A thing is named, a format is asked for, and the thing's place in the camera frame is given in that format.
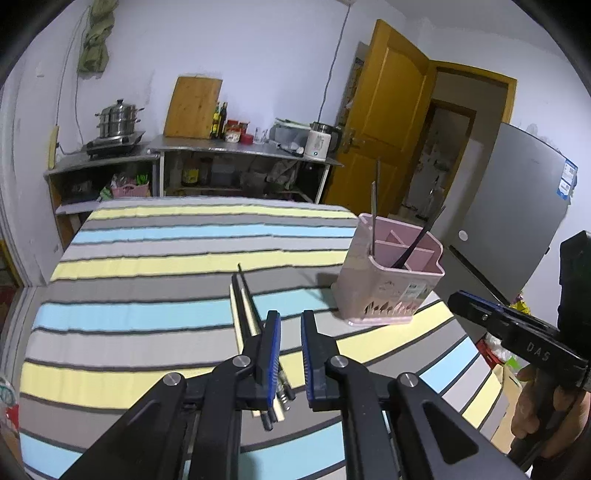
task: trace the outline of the cutting board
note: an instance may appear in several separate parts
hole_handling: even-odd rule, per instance
[[[179,77],[170,100],[165,137],[209,138],[222,81]]]

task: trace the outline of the wooden door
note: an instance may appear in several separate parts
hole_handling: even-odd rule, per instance
[[[429,59],[378,20],[345,126],[325,203],[370,212],[375,159],[381,158],[378,213],[387,216],[410,166],[431,100],[436,70]]]

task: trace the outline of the stove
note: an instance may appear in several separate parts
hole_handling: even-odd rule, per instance
[[[127,155],[139,143],[145,132],[134,132],[131,135],[118,137],[95,138],[86,144],[86,153],[90,159]]]

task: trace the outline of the jar with yellow label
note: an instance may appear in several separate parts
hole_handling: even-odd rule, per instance
[[[184,187],[195,187],[199,184],[199,160],[194,153],[183,163],[181,183]]]

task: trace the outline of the stainless steel pot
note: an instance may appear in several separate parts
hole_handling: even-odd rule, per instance
[[[134,133],[137,113],[143,108],[137,109],[131,103],[123,103],[123,99],[117,100],[117,103],[107,108],[103,108],[101,113],[96,113],[99,117],[99,137],[110,138],[120,137],[121,135],[131,135]]]

